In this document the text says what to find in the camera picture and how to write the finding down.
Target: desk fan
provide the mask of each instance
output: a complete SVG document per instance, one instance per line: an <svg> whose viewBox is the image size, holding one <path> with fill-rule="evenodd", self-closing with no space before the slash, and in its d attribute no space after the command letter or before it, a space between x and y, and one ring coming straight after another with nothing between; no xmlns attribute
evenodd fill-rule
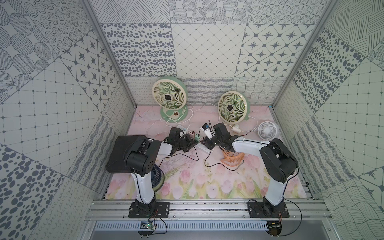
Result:
<svg viewBox="0 0 384 240"><path fill-rule="evenodd" d="M161 117L175 122L183 120L188 115L187 88L174 77L162 77L152 87L155 101L162 106Z"/></svg>
<svg viewBox="0 0 384 240"><path fill-rule="evenodd" d="M217 109L221 119L229 124L249 119L249 102L246 97L236 91L224 93L218 101Z"/></svg>

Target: patterned tile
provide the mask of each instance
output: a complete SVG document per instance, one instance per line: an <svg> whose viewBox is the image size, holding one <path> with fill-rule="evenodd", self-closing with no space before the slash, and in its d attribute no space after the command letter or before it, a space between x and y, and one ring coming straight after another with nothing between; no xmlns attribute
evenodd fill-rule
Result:
<svg viewBox="0 0 384 240"><path fill-rule="evenodd" d="M158 77L125 77L125 82L136 104L157 104L152 95L152 86Z"/></svg>
<svg viewBox="0 0 384 240"><path fill-rule="evenodd" d="M384 166L384 70L365 59L316 112L357 174Z"/></svg>
<svg viewBox="0 0 384 240"><path fill-rule="evenodd" d="M293 78L313 111L317 111L332 93L363 61L364 56L324 29Z"/></svg>
<svg viewBox="0 0 384 240"><path fill-rule="evenodd" d="M124 76L175 76L170 24L101 24Z"/></svg>
<svg viewBox="0 0 384 240"><path fill-rule="evenodd" d="M252 0L168 0L171 23L247 23Z"/></svg>
<svg viewBox="0 0 384 240"><path fill-rule="evenodd" d="M60 59L0 108L0 141L63 174L101 114Z"/></svg>
<svg viewBox="0 0 384 240"><path fill-rule="evenodd" d="M91 0L100 23L170 23L167 0Z"/></svg>
<svg viewBox="0 0 384 240"><path fill-rule="evenodd" d="M253 0L249 23L316 24L329 0Z"/></svg>
<svg viewBox="0 0 384 240"><path fill-rule="evenodd" d="M235 78L232 90L242 93L250 104L271 105L285 78Z"/></svg>
<svg viewBox="0 0 384 240"><path fill-rule="evenodd" d="M60 56L61 60L100 112L110 99L118 77L93 30Z"/></svg>
<svg viewBox="0 0 384 240"><path fill-rule="evenodd" d="M245 25L174 24L179 77L233 77Z"/></svg>
<svg viewBox="0 0 384 240"><path fill-rule="evenodd" d="M104 106L102 115L107 118L117 136L126 135L135 107L128 98L124 86L117 82L112 98Z"/></svg>
<svg viewBox="0 0 384 240"><path fill-rule="evenodd" d="M281 129L290 141L302 126L311 118L313 112L301 96L294 83L290 83L275 107Z"/></svg>
<svg viewBox="0 0 384 240"><path fill-rule="evenodd" d="M359 176L368 193L384 212L384 167L380 167Z"/></svg>
<svg viewBox="0 0 384 240"><path fill-rule="evenodd" d="M187 87L188 102L217 104L220 97L231 90L233 78L179 78Z"/></svg>
<svg viewBox="0 0 384 240"><path fill-rule="evenodd" d="M16 4L32 19L57 55L64 53L91 30L91 24L78 0L29 1Z"/></svg>
<svg viewBox="0 0 384 240"><path fill-rule="evenodd" d="M290 142L315 193L356 177L315 115Z"/></svg>
<svg viewBox="0 0 384 240"><path fill-rule="evenodd" d="M369 52L367 58L384 69L384 39L382 39L378 45Z"/></svg>
<svg viewBox="0 0 384 240"><path fill-rule="evenodd" d="M348 180L321 192L344 240L383 239L384 213L359 178Z"/></svg>
<svg viewBox="0 0 384 240"><path fill-rule="evenodd" d="M341 0L326 28L366 56L384 38L381 0Z"/></svg>
<svg viewBox="0 0 384 240"><path fill-rule="evenodd" d="M29 239L76 239L92 200L100 198L99 193L64 178Z"/></svg>
<svg viewBox="0 0 384 240"><path fill-rule="evenodd" d="M249 24L237 61L237 77L287 77L314 25Z"/></svg>
<svg viewBox="0 0 384 240"><path fill-rule="evenodd" d="M2 236L27 239L43 219L64 175L0 145Z"/></svg>
<svg viewBox="0 0 384 240"><path fill-rule="evenodd" d="M47 67L57 54L15 1L0 6L0 102Z"/></svg>
<svg viewBox="0 0 384 240"><path fill-rule="evenodd" d="M101 115L67 177L98 193L103 193L110 176L105 166L116 138L116 133Z"/></svg>

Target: metal extrusion bar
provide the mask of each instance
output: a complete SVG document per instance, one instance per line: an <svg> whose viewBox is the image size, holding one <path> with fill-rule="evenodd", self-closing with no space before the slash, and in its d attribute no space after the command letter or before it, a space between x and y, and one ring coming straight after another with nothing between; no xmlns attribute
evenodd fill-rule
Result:
<svg viewBox="0 0 384 240"><path fill-rule="evenodd" d="M332 219L324 201L307 199L290 199L301 209L303 220ZM260 220L250 218L247 199L199 199L167 200L170 202L167 220ZM131 200L94 201L86 215L86 220L128 220ZM300 211L295 204L286 202L290 217L285 220L299 220Z"/></svg>

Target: black cable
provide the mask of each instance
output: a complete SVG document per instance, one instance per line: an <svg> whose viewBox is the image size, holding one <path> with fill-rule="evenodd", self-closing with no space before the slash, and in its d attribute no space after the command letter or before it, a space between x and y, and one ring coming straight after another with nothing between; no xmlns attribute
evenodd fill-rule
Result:
<svg viewBox="0 0 384 240"><path fill-rule="evenodd" d="M220 165L222 165L223 167L225 167L226 169L228 169L229 171L236 171L243 163L244 163L244 160L242 160L243 162L235 169L235 170L232 170L232 169L229 169L229 168L227 168L226 166L224 166L224 164L221 164L221 163L216 163L216 164L214 164L214 165L211 165L211 166L208 166L205 162L207 161L207 159L208 159L208 157L211 155L211 153L212 153L212 149L211 149L211 151L209 152L209 154L208 154L208 156L207 156L207 158L204 160L204 165L206 166L206 167L213 167L214 165L217 165L217 164L220 164Z"/></svg>
<svg viewBox="0 0 384 240"><path fill-rule="evenodd" d="M166 233L168 232L168 226L167 226L167 224L162 220L161 217L158 217L158 218L160 218L160 220L165 224L165 226L166 226L166 231L165 231L165 232L154 233L154 234L151 234L151 235L156 235L156 234L166 234Z"/></svg>
<svg viewBox="0 0 384 240"><path fill-rule="evenodd" d="M291 235L291 234L293 234L294 232L296 232L296 230L298 230L299 227L300 227L300 225L301 225L301 220L303 219L303 214L301 213L301 209L299 208L299 206L298 206L296 203L294 203L294 202L292 202L292 201L290 201L290 200L288 200L288 199L285 199L285 198L283 198L283 200L287 200L287 201L289 201L289 202L295 204L296 207L299 209L299 211L300 211L300 223L299 223L299 225L297 226L297 228L296 228L293 232L288 233L288 234L284 234L284 235L278 235L279 237L285 237L285 236Z"/></svg>
<svg viewBox="0 0 384 240"><path fill-rule="evenodd" d="M191 158L190 156L187 156L187 155L185 155L185 154L178 153L178 154L175 154L175 155L172 155L172 156L163 158L163 159L161 160L161 162L160 162L159 168L160 168L161 164L163 163L163 160L164 160L164 159L166 159L166 158L170 158L170 157L173 157L173 156L177 156L177 155L183 155L183 156L186 156L187 158L190 158L190 159L192 159L192 160L194 160L194 161L198 161L198 160L199 160L199 156L197 155L197 150L196 150L195 146L194 146L193 148L195 149L197 160L196 160L196 159L193 159L193 158Z"/></svg>
<svg viewBox="0 0 384 240"><path fill-rule="evenodd" d="M139 180L138 180L138 178L137 178L136 173L133 172L133 174L135 174L135 176L136 176L137 189L139 190L139 196L140 196L141 202L142 202L143 204L145 204L144 201L143 201L143 199L141 198L140 187L139 187Z"/></svg>

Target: small white device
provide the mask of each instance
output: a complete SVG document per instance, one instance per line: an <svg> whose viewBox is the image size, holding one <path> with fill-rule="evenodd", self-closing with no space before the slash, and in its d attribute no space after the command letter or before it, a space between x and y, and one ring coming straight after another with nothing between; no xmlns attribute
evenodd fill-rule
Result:
<svg viewBox="0 0 384 240"><path fill-rule="evenodd" d="M257 133L261 139L270 141L279 136L280 130L277 124L270 121L265 121L259 125Z"/></svg>

